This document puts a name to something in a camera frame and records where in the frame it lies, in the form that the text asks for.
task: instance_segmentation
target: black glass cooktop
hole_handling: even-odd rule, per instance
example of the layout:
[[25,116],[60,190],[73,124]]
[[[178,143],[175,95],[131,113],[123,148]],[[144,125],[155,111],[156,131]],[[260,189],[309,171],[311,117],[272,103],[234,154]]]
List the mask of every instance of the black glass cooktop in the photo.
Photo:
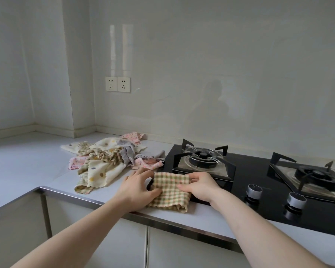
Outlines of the black glass cooktop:
[[[159,172],[177,173],[173,170],[174,155],[183,152],[181,147],[173,146]],[[286,204],[292,191],[270,166],[270,159],[234,153],[227,153],[223,158],[234,164],[236,170],[233,182],[229,182],[228,186],[219,185],[246,202],[265,219],[335,235],[335,203],[307,198],[301,213],[291,213],[286,209]],[[277,165],[288,166],[288,162],[278,162]],[[250,204],[246,201],[249,184],[263,189],[259,202]],[[191,201],[201,202],[193,196]]]

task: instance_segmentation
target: white cabinet door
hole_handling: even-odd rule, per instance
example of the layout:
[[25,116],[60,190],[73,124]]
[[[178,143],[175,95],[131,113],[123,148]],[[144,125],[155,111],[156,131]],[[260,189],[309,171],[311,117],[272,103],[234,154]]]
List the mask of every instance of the white cabinet door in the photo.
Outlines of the white cabinet door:
[[10,267],[47,240],[40,195],[0,208],[0,267]]
[[147,268],[250,268],[244,254],[149,227]]
[[[47,197],[52,234],[80,220],[91,209]],[[87,263],[88,268],[145,267],[147,226],[120,219]]]

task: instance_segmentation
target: forearm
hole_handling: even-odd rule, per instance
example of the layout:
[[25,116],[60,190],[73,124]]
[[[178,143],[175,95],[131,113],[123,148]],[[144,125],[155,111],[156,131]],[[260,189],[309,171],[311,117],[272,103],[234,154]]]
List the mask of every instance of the forearm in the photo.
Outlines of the forearm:
[[113,198],[41,244],[13,267],[84,267],[125,212],[124,203]]
[[233,194],[216,189],[211,204],[226,219],[253,268],[326,267]]

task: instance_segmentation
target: person's right arm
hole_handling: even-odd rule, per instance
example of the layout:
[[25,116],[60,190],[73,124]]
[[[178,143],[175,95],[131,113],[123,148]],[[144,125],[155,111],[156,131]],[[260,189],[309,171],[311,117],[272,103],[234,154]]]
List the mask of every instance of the person's right arm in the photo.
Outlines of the person's right arm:
[[316,256],[277,229],[233,194],[221,189],[208,173],[189,174],[184,192],[210,202],[226,219],[253,268],[327,268]]

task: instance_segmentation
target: person's left arm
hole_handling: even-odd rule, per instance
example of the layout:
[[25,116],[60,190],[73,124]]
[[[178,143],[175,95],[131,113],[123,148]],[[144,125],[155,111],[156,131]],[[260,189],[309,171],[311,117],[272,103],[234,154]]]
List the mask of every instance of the person's left arm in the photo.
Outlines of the person's left arm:
[[45,241],[12,267],[84,267],[124,214],[145,207],[161,193],[161,189],[146,190],[144,182],[153,176],[154,172],[146,168],[132,173],[111,200]]

